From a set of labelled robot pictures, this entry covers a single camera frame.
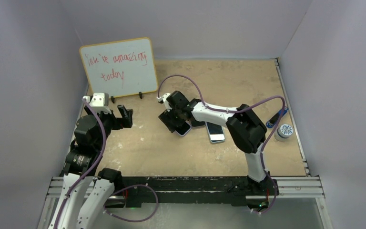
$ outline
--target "plywood board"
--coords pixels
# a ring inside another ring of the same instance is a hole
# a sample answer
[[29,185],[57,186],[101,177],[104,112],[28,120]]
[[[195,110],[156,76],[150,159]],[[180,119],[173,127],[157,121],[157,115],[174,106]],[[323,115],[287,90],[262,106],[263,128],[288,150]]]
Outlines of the plywood board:
[[[156,61],[159,81],[171,74],[191,77],[211,104],[236,107],[254,104],[272,95],[283,95],[274,61]],[[181,77],[168,79],[161,94],[181,91],[189,100],[198,98],[196,88]],[[254,109],[263,122],[281,107],[272,100]],[[205,128],[193,129],[185,137],[171,134],[158,115],[165,109],[156,93],[116,99],[133,109],[134,126],[113,131],[98,171],[103,167],[122,171],[124,176],[245,176],[244,153],[225,130],[226,141],[212,145]],[[281,123],[292,124],[290,115]],[[286,142],[274,139],[265,148],[266,165],[273,176],[305,176],[296,136]]]

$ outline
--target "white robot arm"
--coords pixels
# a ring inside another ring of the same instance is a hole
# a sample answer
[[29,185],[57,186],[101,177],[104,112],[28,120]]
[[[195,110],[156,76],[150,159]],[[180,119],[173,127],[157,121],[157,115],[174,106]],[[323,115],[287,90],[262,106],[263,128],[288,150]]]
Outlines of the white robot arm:
[[186,125],[186,121],[193,119],[227,127],[236,146],[245,152],[248,177],[255,182],[262,182],[266,179],[268,170],[262,166],[263,154],[261,151],[267,131],[265,125],[252,110],[240,114],[229,112],[245,109],[248,107],[247,105],[243,104],[237,108],[207,104],[212,108],[226,110],[226,112],[213,111],[198,99],[189,102],[179,91],[172,94],[166,93],[157,99],[166,107],[159,118],[171,132]]

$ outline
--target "white smartphone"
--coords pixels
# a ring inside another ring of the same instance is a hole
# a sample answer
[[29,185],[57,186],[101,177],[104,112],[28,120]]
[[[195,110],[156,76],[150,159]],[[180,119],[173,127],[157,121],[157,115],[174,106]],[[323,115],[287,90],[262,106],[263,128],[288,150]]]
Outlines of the white smartphone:
[[209,122],[206,122],[205,125],[207,127],[208,137],[212,144],[225,141],[225,134],[222,126]]

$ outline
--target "smartphone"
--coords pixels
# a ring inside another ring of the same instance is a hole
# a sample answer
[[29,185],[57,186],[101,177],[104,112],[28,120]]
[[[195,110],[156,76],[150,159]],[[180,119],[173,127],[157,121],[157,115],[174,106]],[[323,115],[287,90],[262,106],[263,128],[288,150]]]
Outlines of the smartphone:
[[192,128],[205,126],[205,122],[199,122],[197,120],[191,120],[190,123],[192,125]]
[[205,126],[207,127],[208,137],[210,138],[210,142],[212,144],[225,141],[225,135],[222,126],[209,122],[206,122]]
[[186,122],[183,125],[176,127],[175,133],[184,137],[191,129],[192,129],[192,126]]

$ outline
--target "gray wall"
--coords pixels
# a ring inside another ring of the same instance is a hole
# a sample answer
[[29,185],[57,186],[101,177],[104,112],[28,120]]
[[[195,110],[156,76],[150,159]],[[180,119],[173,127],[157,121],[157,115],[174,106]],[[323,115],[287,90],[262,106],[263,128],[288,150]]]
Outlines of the gray wall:
[[366,228],[366,0],[314,0],[281,70],[334,227]]
[[59,1],[0,0],[0,229],[37,226],[87,80]]
[[275,58],[312,0],[61,0],[84,44],[149,37],[158,58]]

